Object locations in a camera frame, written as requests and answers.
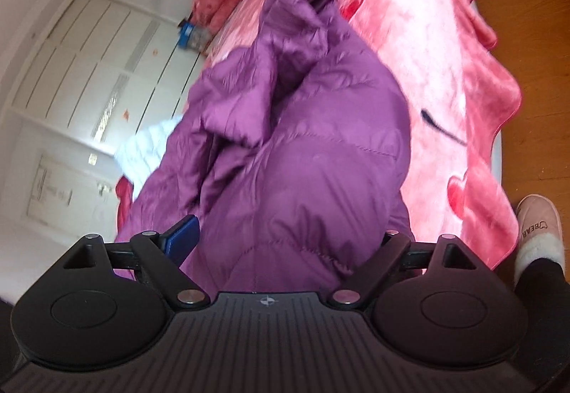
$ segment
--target person's foot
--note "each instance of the person's foot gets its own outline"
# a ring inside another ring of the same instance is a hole
[[[531,262],[546,258],[564,266],[562,224],[554,204],[542,195],[527,195],[517,206],[519,250],[515,260],[515,285]]]

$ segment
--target black pants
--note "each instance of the black pants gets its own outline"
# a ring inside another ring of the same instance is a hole
[[[570,284],[560,265],[541,258],[524,270],[515,293],[528,311],[515,365],[542,384],[570,362]]]

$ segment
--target black line on blanket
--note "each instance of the black line on blanket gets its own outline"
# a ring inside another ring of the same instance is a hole
[[[422,120],[424,120],[429,126],[438,130],[440,133],[445,134],[452,141],[457,142],[457,144],[461,144],[462,146],[467,146],[467,143],[465,141],[460,140],[460,138],[458,138],[455,134],[452,134],[451,132],[444,130],[443,128],[441,128],[440,125],[435,123],[433,117],[429,114],[429,112],[426,109],[422,109],[420,113],[422,115]]]

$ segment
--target pink blanket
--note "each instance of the pink blanket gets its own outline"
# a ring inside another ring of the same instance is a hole
[[[221,30],[215,63],[257,34],[264,0],[244,0]],[[494,32],[472,0],[340,0],[343,14],[400,82],[411,118],[403,186],[419,241],[460,236],[491,268],[515,247],[516,218],[489,164],[520,89],[488,50]]]

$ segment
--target person's leg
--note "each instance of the person's leg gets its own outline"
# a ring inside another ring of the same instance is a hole
[[[531,195],[517,208],[520,247],[515,293],[528,311],[528,331],[515,365],[537,384],[570,362],[570,285],[564,277],[564,245],[556,208]]]

